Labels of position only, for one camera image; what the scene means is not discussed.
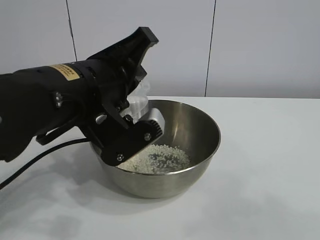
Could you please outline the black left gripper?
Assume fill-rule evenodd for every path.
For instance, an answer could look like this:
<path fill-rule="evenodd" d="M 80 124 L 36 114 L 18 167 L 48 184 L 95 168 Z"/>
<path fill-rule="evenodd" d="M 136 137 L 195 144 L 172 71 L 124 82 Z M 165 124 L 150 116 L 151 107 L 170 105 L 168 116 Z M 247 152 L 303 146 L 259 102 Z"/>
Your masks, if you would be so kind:
<path fill-rule="evenodd" d="M 149 48 L 159 42 L 149 27 L 91 55 L 86 60 L 48 67 L 48 83 L 55 100 L 49 130 L 98 128 L 96 117 L 107 115 L 105 129 L 126 130 L 132 117 L 123 115 L 128 95 Z"/>

